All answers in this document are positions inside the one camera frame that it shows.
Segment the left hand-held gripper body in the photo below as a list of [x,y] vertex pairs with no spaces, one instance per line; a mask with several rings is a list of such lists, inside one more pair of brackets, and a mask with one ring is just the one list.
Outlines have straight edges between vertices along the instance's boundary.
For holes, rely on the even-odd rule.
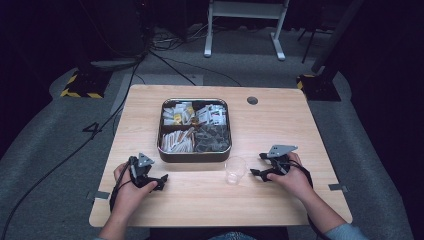
[[136,187],[142,188],[148,183],[154,181],[154,178],[148,176],[148,173],[154,164],[152,159],[140,153],[139,157],[130,156],[129,163],[130,178]]

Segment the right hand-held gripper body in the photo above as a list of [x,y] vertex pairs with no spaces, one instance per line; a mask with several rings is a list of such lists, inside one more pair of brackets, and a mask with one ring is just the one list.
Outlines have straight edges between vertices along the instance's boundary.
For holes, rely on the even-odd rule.
[[287,174],[290,169],[288,153],[297,149],[294,145],[273,145],[266,157],[277,174]]

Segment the clear plastic cup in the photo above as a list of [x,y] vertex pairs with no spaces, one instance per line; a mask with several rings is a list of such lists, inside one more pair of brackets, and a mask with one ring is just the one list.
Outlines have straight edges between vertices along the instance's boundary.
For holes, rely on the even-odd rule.
[[243,176],[246,174],[247,165],[243,158],[238,156],[230,157],[225,162],[227,184],[237,185],[240,183]]

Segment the dark metal divided tray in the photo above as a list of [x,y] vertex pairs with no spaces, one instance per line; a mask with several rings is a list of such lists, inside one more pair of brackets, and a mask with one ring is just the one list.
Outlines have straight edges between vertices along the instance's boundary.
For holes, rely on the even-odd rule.
[[[200,128],[201,126],[204,126],[205,124],[200,124],[198,122],[193,123],[191,125],[164,125],[163,124],[163,118],[162,118],[162,112],[165,107],[171,107],[176,103],[179,102],[191,102],[193,105],[193,108],[195,110],[195,114],[198,110],[202,109],[206,105],[214,104],[214,105],[223,105],[227,110],[227,129],[229,131],[229,138],[230,138],[230,147],[223,151],[223,152],[196,152],[195,150],[193,152],[189,153],[166,153],[161,150],[161,143],[162,143],[162,136],[164,134],[168,134],[177,130],[188,130],[189,128],[194,128],[194,146],[195,146],[195,131]],[[230,154],[230,150],[232,147],[232,138],[231,138],[231,127],[230,127],[230,120],[229,120],[229,109],[227,103],[222,99],[215,99],[215,98],[209,98],[209,99],[194,99],[194,98],[182,98],[182,99],[167,99],[163,102],[161,107],[161,114],[160,114],[160,120],[159,120],[159,129],[158,129],[158,138],[157,138],[157,148],[159,151],[159,155],[161,159],[167,163],[212,163],[212,162],[223,162],[225,161]]]

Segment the pile of yellow white packets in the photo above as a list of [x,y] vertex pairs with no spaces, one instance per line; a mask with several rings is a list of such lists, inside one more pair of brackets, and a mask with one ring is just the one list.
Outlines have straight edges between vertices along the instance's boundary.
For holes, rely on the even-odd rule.
[[162,118],[164,125],[191,125],[197,122],[191,102],[179,102],[171,107],[165,107]]

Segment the person's right hand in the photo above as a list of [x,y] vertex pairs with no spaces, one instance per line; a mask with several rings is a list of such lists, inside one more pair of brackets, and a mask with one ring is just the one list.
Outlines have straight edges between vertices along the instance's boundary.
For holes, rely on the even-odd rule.
[[301,170],[302,163],[299,156],[296,153],[289,152],[288,157],[293,163],[289,172],[284,176],[270,173],[267,178],[282,186],[288,193],[302,202],[311,199],[315,192],[309,184],[307,176]]

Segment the person's left hand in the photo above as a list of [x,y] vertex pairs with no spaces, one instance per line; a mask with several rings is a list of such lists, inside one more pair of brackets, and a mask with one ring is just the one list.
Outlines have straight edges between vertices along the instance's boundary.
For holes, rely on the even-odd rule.
[[114,170],[114,177],[119,183],[119,187],[112,214],[121,218],[129,218],[143,199],[157,186],[157,183],[153,181],[142,188],[136,187],[131,181],[125,163],[120,164]]

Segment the pile of white brown sticks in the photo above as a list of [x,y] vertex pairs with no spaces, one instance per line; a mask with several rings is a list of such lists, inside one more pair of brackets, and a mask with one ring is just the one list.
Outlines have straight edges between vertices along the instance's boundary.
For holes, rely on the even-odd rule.
[[194,151],[194,128],[177,130],[162,136],[161,150],[166,153],[189,153]]

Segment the grey tape strip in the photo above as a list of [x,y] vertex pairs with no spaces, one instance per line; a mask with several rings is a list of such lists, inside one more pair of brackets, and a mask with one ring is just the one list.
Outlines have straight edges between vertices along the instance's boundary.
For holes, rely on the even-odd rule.
[[109,192],[103,192],[103,191],[90,191],[87,193],[86,198],[90,200],[95,199],[108,199],[110,196]]
[[342,191],[344,193],[349,192],[349,188],[345,185],[340,184],[340,183],[329,184],[328,187],[329,187],[330,191]]

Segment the pile of white labelled packets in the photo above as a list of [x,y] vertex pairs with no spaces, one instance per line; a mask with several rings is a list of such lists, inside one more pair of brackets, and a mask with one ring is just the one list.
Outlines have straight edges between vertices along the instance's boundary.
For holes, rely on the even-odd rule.
[[223,105],[209,104],[196,112],[200,124],[226,125],[227,110]]

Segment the person's blue jeans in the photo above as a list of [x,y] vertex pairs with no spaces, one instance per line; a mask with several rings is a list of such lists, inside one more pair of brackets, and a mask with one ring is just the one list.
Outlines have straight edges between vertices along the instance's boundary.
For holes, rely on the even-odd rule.
[[250,240],[250,236],[241,232],[227,232],[218,236],[213,236],[208,240]]

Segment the black yellow striped stand base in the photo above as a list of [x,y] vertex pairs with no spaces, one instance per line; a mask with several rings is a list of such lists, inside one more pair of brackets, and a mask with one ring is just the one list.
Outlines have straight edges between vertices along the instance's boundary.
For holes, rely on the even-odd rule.
[[83,73],[77,70],[68,80],[60,96],[101,99],[105,96],[111,76],[112,73],[107,71]]
[[297,88],[308,101],[337,101],[341,100],[332,81],[327,81],[320,75],[302,74],[296,78]]

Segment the black tripod leg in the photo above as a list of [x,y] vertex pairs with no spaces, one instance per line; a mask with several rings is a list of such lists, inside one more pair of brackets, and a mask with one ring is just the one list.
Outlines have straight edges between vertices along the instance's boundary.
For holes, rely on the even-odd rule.
[[[300,34],[300,36],[298,37],[298,39],[297,39],[297,41],[299,42],[303,37],[304,37],[304,35],[306,34],[308,32],[308,30],[307,29],[304,29],[303,31],[302,31],[302,33]],[[310,37],[309,37],[309,40],[308,40],[308,42],[307,42],[307,45],[306,45],[306,50],[305,50],[305,52],[304,52],[304,55],[303,55],[303,57],[302,57],[302,61],[301,61],[301,63],[303,64],[303,63],[305,63],[305,61],[306,61],[306,57],[308,56],[308,53],[309,53],[309,50],[310,50],[310,47],[311,47],[311,45],[312,45],[312,43],[313,43],[313,40],[314,40],[314,37],[315,37],[315,35],[318,33],[318,34],[326,34],[326,35],[332,35],[332,33],[333,33],[334,31],[333,30],[328,30],[328,29],[315,29],[315,30],[313,30],[313,31],[310,31]]]

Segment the grey slanted stand pole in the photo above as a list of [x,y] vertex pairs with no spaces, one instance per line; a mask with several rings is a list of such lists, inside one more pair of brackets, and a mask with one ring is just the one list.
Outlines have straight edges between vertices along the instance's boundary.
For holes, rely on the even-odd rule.
[[332,34],[324,50],[315,60],[311,70],[318,73],[321,68],[334,70],[341,56],[343,34],[360,9],[364,0],[329,0],[324,4],[320,28],[330,30]]

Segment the white metal stand frame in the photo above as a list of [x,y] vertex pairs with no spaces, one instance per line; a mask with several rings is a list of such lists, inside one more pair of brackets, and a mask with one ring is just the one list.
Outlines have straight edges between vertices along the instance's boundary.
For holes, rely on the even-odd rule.
[[268,19],[278,21],[276,30],[270,33],[270,38],[277,55],[277,59],[284,61],[286,56],[280,43],[280,34],[289,2],[290,0],[283,0],[282,3],[225,2],[222,0],[209,0],[207,36],[203,55],[206,58],[212,56],[213,20],[215,17]]

